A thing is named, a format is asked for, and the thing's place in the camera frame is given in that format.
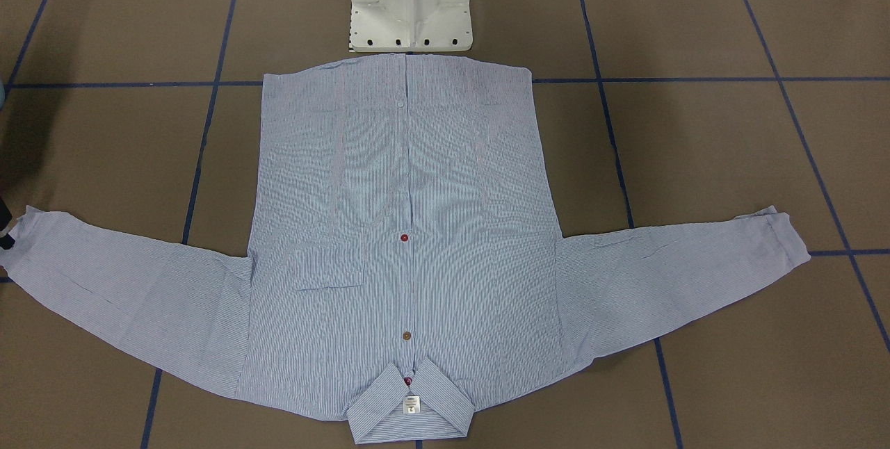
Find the light blue striped shirt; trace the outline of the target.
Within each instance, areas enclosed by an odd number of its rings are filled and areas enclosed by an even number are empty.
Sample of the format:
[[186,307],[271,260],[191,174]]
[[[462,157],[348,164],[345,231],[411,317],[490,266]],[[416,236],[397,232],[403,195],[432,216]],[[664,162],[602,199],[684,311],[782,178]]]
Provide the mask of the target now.
[[528,69],[373,54],[264,76],[247,255],[28,207],[2,253],[40,304],[213,394],[353,439],[459,439],[810,260],[773,207],[565,237]]

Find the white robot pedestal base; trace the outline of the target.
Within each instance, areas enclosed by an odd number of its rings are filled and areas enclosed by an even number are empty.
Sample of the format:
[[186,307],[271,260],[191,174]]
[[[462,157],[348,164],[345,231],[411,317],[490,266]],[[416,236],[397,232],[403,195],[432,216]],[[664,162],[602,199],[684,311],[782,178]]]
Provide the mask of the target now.
[[350,0],[350,52],[467,52],[471,0]]

